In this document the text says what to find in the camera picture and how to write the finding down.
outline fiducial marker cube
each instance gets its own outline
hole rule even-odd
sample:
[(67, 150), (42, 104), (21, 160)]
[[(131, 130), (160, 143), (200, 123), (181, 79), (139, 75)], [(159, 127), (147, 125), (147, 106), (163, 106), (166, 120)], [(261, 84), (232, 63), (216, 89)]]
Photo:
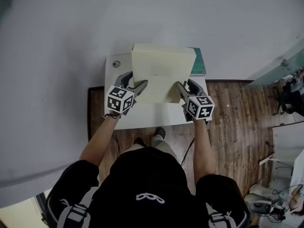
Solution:
[(123, 113), (133, 105), (134, 92), (111, 85), (106, 93), (107, 108)]
[(196, 120), (210, 117), (214, 110), (214, 102), (208, 95), (189, 97), (187, 112)]

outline pants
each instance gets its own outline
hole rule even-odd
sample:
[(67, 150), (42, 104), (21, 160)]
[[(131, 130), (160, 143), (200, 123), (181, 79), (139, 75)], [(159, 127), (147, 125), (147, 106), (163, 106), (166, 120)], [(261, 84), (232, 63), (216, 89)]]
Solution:
[[(158, 149), (160, 151), (163, 151), (165, 153), (168, 153), (177, 160), (177, 157), (176, 157), (176, 154), (174, 153), (174, 151), (171, 149), (171, 147), (164, 141), (164, 139), (160, 135), (155, 135), (151, 139), (151, 147)], [(126, 150), (125, 152), (132, 151), (132, 150), (138, 150), (141, 148), (144, 148), (144, 147), (141, 146), (140, 144), (134, 144), (130, 149)]]

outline backpack strap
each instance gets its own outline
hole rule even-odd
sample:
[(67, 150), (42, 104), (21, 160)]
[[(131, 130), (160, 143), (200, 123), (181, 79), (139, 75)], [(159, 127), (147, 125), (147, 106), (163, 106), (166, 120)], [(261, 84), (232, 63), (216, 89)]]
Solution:
[(88, 228), (91, 220), (87, 212), (92, 197), (99, 187), (92, 187), (79, 204), (66, 207), (60, 214), (57, 228)]
[(237, 228), (236, 223), (232, 217), (218, 213), (207, 203), (206, 207), (210, 217), (209, 228)]

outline forearm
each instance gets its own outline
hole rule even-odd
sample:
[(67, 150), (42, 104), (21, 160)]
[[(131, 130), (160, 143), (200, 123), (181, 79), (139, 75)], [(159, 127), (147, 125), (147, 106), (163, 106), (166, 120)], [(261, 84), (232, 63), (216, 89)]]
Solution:
[(298, 74), (299, 79), (304, 77), (304, 71), (302, 71), (300, 74)]
[(204, 120), (196, 120), (193, 169), (195, 184), (206, 175), (215, 174), (216, 161), (210, 145), (207, 126)]
[(119, 117), (116, 119), (110, 116), (107, 117), (107, 119), (98, 128), (97, 132), (94, 134), (85, 149), (82, 151), (79, 158), (80, 160), (86, 160), (97, 166), (100, 165), (118, 120)]

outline beige box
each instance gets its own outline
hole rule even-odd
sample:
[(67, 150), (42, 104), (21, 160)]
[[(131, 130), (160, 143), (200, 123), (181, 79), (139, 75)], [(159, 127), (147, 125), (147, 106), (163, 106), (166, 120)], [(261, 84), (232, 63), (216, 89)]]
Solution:
[(134, 85), (148, 80), (138, 103), (179, 103), (175, 82), (189, 79), (196, 54), (192, 48), (138, 43), (132, 49)]

